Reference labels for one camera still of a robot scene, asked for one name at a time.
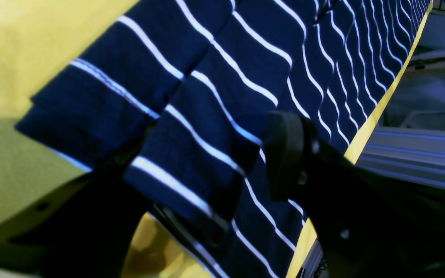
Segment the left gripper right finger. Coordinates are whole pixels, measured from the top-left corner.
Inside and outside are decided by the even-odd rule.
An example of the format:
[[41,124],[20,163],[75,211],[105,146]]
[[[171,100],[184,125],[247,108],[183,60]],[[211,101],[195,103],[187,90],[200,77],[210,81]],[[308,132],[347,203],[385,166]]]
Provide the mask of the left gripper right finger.
[[331,278],[445,278],[437,197],[353,165],[293,112],[267,114],[267,184],[314,226]]

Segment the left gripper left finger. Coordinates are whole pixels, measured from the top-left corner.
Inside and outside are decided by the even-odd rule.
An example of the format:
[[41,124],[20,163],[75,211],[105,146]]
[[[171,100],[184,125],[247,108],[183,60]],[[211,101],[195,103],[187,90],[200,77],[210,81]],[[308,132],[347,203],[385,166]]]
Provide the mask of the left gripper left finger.
[[0,223],[0,268],[42,278],[119,278],[153,206],[118,161],[46,194]]

